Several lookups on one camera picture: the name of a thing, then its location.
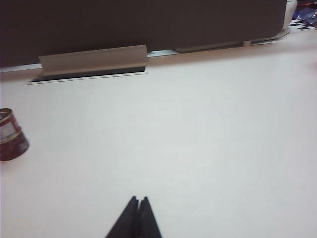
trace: tin can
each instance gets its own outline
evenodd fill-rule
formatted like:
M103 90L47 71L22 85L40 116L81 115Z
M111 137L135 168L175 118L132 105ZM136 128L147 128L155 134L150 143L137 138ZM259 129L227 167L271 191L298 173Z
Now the tin can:
M21 127L12 110L0 109L0 160L8 161L22 155L29 148Z

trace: white trim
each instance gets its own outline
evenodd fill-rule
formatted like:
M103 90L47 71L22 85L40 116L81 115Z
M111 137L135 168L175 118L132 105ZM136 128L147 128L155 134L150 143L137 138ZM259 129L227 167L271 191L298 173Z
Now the white trim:
M36 69L42 68L40 63L35 64L26 64L26 65L19 65L19 66L12 66L12 67L4 67L0 68L0 72L11 72L11 71L20 71L20 70L28 70L28 69Z

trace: table surface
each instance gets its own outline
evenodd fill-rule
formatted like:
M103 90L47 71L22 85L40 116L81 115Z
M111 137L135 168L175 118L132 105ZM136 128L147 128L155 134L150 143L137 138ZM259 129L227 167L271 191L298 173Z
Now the table surface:
M146 74L26 85L30 142L1 162L4 238L103 238L148 196L165 238L317 236L317 31L153 57Z

